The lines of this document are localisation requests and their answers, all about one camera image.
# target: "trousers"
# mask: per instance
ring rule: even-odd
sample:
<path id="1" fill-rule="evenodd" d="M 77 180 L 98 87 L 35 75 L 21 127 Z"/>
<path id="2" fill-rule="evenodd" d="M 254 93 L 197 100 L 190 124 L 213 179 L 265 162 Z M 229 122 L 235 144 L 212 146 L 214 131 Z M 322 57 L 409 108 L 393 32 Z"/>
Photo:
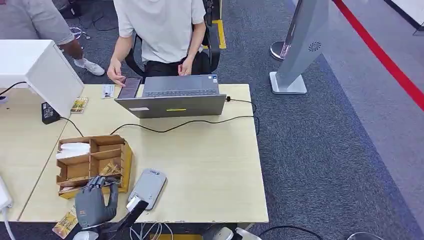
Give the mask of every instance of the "trousers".
<path id="1" fill-rule="evenodd" d="M 178 65 L 183 64 L 181 61 L 163 63 L 160 61 L 148 61 L 145 66 L 145 73 L 147 77 L 164 77 L 164 76 L 178 76 Z M 207 75 L 211 74 L 211 65 L 209 64 L 209 56 L 205 52 L 198 52 L 193 60 L 191 67 L 192 75 Z"/>

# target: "light wood tabletop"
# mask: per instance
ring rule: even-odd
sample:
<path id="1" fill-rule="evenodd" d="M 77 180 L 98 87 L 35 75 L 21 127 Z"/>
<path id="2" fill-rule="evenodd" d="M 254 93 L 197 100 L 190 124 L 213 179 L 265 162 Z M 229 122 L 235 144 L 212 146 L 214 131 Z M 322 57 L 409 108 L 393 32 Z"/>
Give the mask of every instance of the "light wood tabletop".
<path id="1" fill-rule="evenodd" d="M 45 125 L 44 101 L 29 89 L 11 89 L 4 95 L 8 102 L 0 104 L 0 176 L 13 198 L 8 219 L 17 221 L 67 122 Z"/>
<path id="2" fill-rule="evenodd" d="M 221 93 L 233 99 L 250 100 L 247 84 L 222 84 Z M 118 96 L 120 89 L 115 89 Z M 190 120 L 222 121 L 251 116 L 249 103 L 230 101 L 220 116 L 138 119 L 113 98 L 101 99 L 101 85 L 85 85 L 82 97 L 89 101 L 83 114 L 71 120 L 85 136 L 108 135 L 123 124 L 141 124 L 166 130 Z M 239 118 L 220 124 L 190 123 L 167 133 L 137 126 L 116 132 L 125 138 L 134 153 L 130 191 L 143 169 L 157 169 L 167 182 L 154 208 L 137 222 L 165 223 L 258 223 L 268 221 L 261 163 L 254 119 Z M 78 137 L 67 124 L 60 139 Z M 58 197 L 55 177 L 59 173 L 54 154 L 41 175 L 20 218 L 22 222 L 56 222 L 74 204 Z M 120 193 L 113 221 L 127 214 L 128 194 Z"/>

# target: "white tissue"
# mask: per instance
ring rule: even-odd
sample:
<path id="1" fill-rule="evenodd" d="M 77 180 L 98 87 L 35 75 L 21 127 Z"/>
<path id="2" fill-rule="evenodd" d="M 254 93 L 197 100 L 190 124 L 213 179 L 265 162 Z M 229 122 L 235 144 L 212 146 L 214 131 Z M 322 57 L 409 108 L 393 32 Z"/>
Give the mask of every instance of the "white tissue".
<path id="1" fill-rule="evenodd" d="M 90 152 L 90 144 L 83 142 L 64 143 L 60 146 L 60 152 L 56 153 L 56 159 L 66 159 Z"/>

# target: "cardboard compartment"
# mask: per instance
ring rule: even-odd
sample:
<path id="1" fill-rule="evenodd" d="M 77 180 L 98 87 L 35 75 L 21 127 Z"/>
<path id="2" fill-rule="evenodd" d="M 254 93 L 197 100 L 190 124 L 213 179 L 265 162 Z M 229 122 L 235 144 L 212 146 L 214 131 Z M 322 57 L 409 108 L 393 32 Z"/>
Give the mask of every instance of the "cardboard compartment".
<path id="1" fill-rule="evenodd" d="M 59 150 L 65 143 L 88 143 L 90 154 L 56 161 L 60 168 L 60 174 L 56 176 L 60 197 L 75 197 L 78 191 L 97 175 L 117 178 L 120 182 L 119 192 L 128 191 L 133 152 L 124 138 L 119 135 L 107 135 L 62 139 L 59 141 Z M 104 193 L 109 192 L 108 187 L 102 190 Z"/>
<path id="2" fill-rule="evenodd" d="M 60 175 L 56 176 L 59 186 L 75 187 L 89 182 L 89 155 L 58 159 L 56 165 L 60 168 Z"/>

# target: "gray laptop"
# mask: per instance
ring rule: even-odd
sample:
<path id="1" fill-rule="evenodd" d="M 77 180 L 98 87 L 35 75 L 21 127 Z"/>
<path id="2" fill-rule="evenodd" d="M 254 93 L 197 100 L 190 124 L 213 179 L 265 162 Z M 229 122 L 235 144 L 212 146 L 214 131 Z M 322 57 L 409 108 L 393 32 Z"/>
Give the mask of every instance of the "gray laptop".
<path id="1" fill-rule="evenodd" d="M 147 77 L 142 97 L 115 101 L 145 119 L 221 115 L 225 99 L 226 95 L 220 94 L 217 75 L 210 74 Z"/>

